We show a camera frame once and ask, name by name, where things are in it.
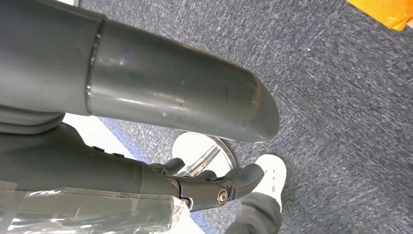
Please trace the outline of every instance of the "dark gray pipe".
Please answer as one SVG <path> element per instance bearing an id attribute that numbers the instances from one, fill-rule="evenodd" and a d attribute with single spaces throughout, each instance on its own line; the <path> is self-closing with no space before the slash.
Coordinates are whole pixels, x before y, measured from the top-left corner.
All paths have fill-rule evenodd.
<path id="1" fill-rule="evenodd" d="M 265 141 L 275 102 L 247 70 L 54 1 L 0 0 L 0 105 Z"/>

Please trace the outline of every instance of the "foot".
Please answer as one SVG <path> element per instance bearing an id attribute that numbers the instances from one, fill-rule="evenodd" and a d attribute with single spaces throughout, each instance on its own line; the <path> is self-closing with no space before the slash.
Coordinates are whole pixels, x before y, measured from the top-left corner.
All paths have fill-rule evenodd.
<path id="1" fill-rule="evenodd" d="M 287 177 L 287 168 L 283 160 L 275 155 L 262 155 L 255 164 L 263 169 L 264 177 L 252 192 L 262 193 L 274 198 L 280 205 L 281 212 L 281 192 Z"/>

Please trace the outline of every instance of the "trouser leg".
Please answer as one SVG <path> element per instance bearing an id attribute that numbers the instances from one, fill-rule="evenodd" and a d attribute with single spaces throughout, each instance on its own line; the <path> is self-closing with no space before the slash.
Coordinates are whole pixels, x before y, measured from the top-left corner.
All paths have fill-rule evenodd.
<path id="1" fill-rule="evenodd" d="M 281 227 L 280 206 L 270 196 L 251 193 L 241 202 L 235 221 L 226 234 L 277 234 Z"/>

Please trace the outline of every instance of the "orange plastic bag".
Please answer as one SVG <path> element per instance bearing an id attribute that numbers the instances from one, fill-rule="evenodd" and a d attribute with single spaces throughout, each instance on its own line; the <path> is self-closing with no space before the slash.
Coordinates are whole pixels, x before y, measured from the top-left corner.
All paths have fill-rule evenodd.
<path id="1" fill-rule="evenodd" d="M 406 24 L 413 20 L 413 0 L 347 1 L 388 28 L 397 31 L 402 31 Z"/>

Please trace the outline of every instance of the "carpet floor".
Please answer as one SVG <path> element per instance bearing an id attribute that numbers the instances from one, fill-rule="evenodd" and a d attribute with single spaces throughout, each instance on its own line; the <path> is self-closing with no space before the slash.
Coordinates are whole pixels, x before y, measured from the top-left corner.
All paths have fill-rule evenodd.
<path id="1" fill-rule="evenodd" d="M 387 29 L 331 0 L 83 0 L 81 7 L 209 51 L 263 81 L 280 109 L 279 134 L 225 142 L 241 166 L 265 153 L 284 159 L 282 234 L 412 233 L 412 29 Z M 179 131 L 115 123 L 149 160 L 171 158 Z M 223 233 L 237 204 L 198 212 L 195 221 Z"/>

